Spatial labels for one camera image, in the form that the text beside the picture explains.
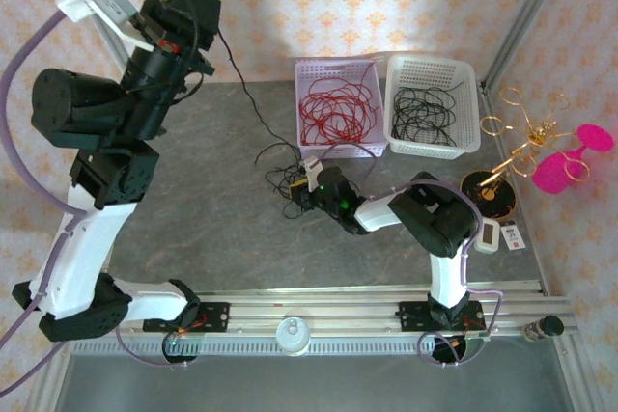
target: white plastic basket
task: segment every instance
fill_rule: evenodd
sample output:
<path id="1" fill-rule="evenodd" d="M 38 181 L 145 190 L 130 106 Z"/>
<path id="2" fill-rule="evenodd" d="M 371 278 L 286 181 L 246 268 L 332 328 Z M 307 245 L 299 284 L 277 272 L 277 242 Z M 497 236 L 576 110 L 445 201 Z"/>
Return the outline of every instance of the white plastic basket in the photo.
<path id="1" fill-rule="evenodd" d="M 456 88 L 449 92 L 456 102 L 453 108 L 456 120 L 444 129 L 455 142 L 454 147 L 432 144 L 434 135 L 431 133 L 426 135 L 426 143 L 408 142 L 391 136 L 394 98 L 402 87 L 439 87 L 443 90 Z M 395 153 L 455 159 L 464 153 L 477 151 L 481 146 L 474 68 L 466 62 L 420 54 L 393 55 L 388 60 L 384 107 L 384 136 Z"/>
<path id="2" fill-rule="evenodd" d="M 309 94 L 309 88 L 317 79 L 323 78 L 342 78 L 353 84 L 359 84 L 361 78 L 363 85 L 371 91 L 372 98 L 370 105 L 377 108 L 376 125 L 369 132 L 366 139 L 360 144 L 375 156 L 381 156 L 388 141 L 383 134 L 384 110 L 382 97 L 379 89 L 378 71 L 373 60 L 301 60 L 296 62 L 295 81 L 296 81 L 296 130 L 297 142 L 300 154 L 303 158 L 309 156 L 321 156 L 330 148 L 329 145 L 302 145 L 300 137 L 303 131 L 303 121 L 300 117 L 300 101 Z M 336 89 L 341 86 L 341 82 L 329 81 L 328 79 L 316 83 L 313 92 L 324 92 Z M 365 158 L 370 154 L 354 145 L 338 145 L 331 150 L 326 158 Z"/>

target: metal frame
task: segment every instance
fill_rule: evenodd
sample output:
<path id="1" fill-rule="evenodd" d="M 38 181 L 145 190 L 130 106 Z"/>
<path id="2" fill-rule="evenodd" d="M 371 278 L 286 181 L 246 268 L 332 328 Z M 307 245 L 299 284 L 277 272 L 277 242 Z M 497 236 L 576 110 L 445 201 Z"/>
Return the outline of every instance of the metal frame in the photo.
<path id="1" fill-rule="evenodd" d="M 487 76 L 481 82 L 481 100 L 488 114 L 492 113 L 491 91 L 508 66 L 520 42 L 531 25 L 536 13 L 545 0 L 525 0 L 518 17 L 509 34 L 502 43 Z M 98 18 L 94 22 L 99 29 L 104 42 L 110 48 L 119 67 L 123 67 L 128 59 L 128 53 L 122 42 Z M 496 141 L 500 154 L 506 154 L 506 146 L 501 137 Z M 517 179 L 511 182 L 520 197 Z M 527 217 L 522 209 L 524 220 Z M 566 333 L 554 340 L 558 352 L 565 381 L 573 402 L 575 411 L 603 411 L 603 403 L 594 380 L 594 374 L 585 354 L 583 341 L 576 328 L 575 316 L 566 298 L 543 296 L 547 287 L 547 274 L 535 252 L 540 269 L 543 287 L 538 282 L 501 283 L 500 289 L 505 290 L 507 299 L 500 311 L 497 322 L 496 336 L 518 336 L 519 327 L 526 321 L 534 320 L 546 314 L 557 314 L 566 323 Z M 371 339 L 402 340 L 409 338 L 403 334 L 399 320 L 394 317 L 397 303 L 404 300 L 424 300 L 428 287 L 372 287 L 372 288 L 312 288 L 310 290 L 266 290 L 220 292 L 202 295 L 204 301 L 226 300 L 232 302 L 230 312 L 229 332 L 224 338 L 235 340 L 247 346 L 256 345 L 258 339 L 274 334 L 279 322 L 286 316 L 303 316 L 308 318 L 314 337 L 324 340 L 351 339 L 352 337 L 372 337 Z M 486 316 L 491 316 L 494 300 L 484 299 Z M 140 327 L 128 328 L 128 333 L 140 337 L 154 339 L 156 334 L 143 334 Z M 199 345 L 205 344 L 209 338 L 196 338 Z M 69 365 L 69 358 L 79 349 L 98 349 L 106 343 L 116 343 L 115 339 L 103 337 L 91 342 L 68 343 L 61 355 L 49 363 L 37 376 L 33 394 L 28 401 L 26 410 L 43 412 L 52 410 L 60 395 L 62 382 Z M 138 343 L 136 347 L 145 354 L 152 354 L 152 343 Z"/>
<path id="2" fill-rule="evenodd" d="M 538 282 L 498 282 L 471 286 L 499 288 L 505 293 L 495 336 L 518 337 L 523 324 L 546 314 L 560 316 L 565 323 L 565 334 L 555 339 L 554 343 L 575 411 L 603 410 L 598 391 L 590 380 L 594 377 L 587 376 L 589 366 L 582 355 L 575 315 L 567 298 L 543 296 Z M 274 335 L 281 320 L 288 316 L 301 316 L 311 327 L 313 343 L 335 346 L 334 349 L 314 349 L 312 355 L 415 354 L 412 346 L 417 336 L 401 331 L 395 313 L 400 301 L 425 300 L 428 291 L 429 286 L 383 286 L 201 294 L 203 301 L 224 300 L 231 303 L 228 333 L 190 335 L 189 342 L 197 346 L 192 351 L 196 354 L 284 355 L 280 350 L 268 346 L 274 345 Z M 481 301 L 484 303 L 486 317 L 491 316 L 495 299 L 483 297 Z M 139 324 L 128 325 L 123 334 L 136 353 L 146 356 L 159 353 L 161 334 L 143 333 Z M 359 344 L 356 348 L 352 346 L 353 352 L 348 352 L 347 346 L 355 343 Z M 38 375 L 26 410 L 54 410 L 71 355 L 119 355 L 120 352 L 113 334 L 97 340 L 67 343 L 61 355 L 56 356 Z"/>
<path id="3" fill-rule="evenodd" d="M 128 52 L 125 45 L 100 18 L 92 17 L 91 19 L 100 32 L 103 42 L 109 47 L 116 64 L 121 70 L 124 70 L 128 60 Z"/>
<path id="4" fill-rule="evenodd" d="M 500 75 L 506 69 L 511 58 L 515 54 L 521 39 L 527 32 L 532 20 L 537 12 L 541 9 L 545 0 L 525 0 L 521 7 L 520 13 L 516 18 L 509 34 L 500 46 L 497 55 L 493 59 L 487 76 L 482 81 L 483 89 L 486 93 L 490 92 L 495 84 L 497 84 Z"/>

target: red cable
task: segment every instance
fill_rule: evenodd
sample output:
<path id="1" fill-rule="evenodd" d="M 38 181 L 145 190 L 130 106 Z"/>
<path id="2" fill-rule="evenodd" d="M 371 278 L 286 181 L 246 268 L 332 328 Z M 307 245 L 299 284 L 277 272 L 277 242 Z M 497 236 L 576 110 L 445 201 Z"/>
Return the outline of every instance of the red cable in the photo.
<path id="1" fill-rule="evenodd" d="M 365 141 L 377 123 L 378 107 L 371 105 L 373 94 L 363 85 L 369 65 L 359 84 L 340 77 L 323 77 L 315 80 L 306 97 L 298 103 L 302 120 L 300 142 L 302 145 L 334 145 L 338 142 Z M 343 86 L 330 91 L 313 92 L 322 81 L 341 81 Z"/>

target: white connector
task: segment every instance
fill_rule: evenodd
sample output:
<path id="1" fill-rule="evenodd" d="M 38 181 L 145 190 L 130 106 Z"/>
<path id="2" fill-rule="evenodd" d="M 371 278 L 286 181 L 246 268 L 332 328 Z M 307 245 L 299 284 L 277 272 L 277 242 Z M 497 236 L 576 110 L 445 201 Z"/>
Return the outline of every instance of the white connector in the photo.
<path id="1" fill-rule="evenodd" d="M 318 161 L 317 156 L 309 156 L 307 159 L 303 159 L 301 166 L 305 168 L 309 192 L 313 192 L 319 186 L 318 174 L 323 171 L 324 167 L 322 163 Z"/>
<path id="2" fill-rule="evenodd" d="M 155 50 L 128 22 L 137 14 L 128 0 L 56 0 L 56 5 L 73 22 L 96 14 L 123 41 L 149 52 Z"/>

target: pink patterned wall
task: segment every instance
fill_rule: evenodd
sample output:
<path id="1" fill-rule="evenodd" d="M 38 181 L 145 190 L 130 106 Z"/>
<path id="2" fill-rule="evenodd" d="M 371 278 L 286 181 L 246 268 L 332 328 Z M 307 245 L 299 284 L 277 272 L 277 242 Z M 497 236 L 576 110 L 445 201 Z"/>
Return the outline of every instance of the pink patterned wall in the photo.
<path id="1" fill-rule="evenodd" d="M 618 0 L 547 0 L 502 86 L 519 87 L 537 117 L 547 95 L 570 96 L 561 131 L 599 124 L 618 141 Z M 494 99 L 502 116 L 515 110 Z M 578 147 L 576 138 L 561 149 Z M 571 296 L 607 410 L 618 407 L 618 149 L 587 151 L 592 177 L 553 197 L 523 180 L 528 227 L 556 294 Z"/>

